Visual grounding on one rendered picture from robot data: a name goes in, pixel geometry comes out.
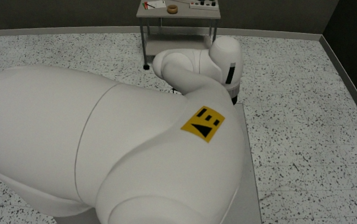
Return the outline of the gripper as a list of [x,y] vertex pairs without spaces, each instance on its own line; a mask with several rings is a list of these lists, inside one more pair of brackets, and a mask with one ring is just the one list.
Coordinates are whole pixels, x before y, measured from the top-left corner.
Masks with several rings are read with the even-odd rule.
[[237,96],[235,96],[234,98],[231,98],[231,100],[232,100],[232,102],[233,102],[233,105],[235,105],[236,102],[237,102]]

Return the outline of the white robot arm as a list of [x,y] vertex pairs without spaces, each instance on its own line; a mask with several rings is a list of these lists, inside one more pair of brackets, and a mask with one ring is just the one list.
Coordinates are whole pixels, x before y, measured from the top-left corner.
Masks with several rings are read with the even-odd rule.
[[0,72],[0,180],[57,224],[222,224],[245,155],[240,43],[168,49],[153,71],[183,95],[64,67]]

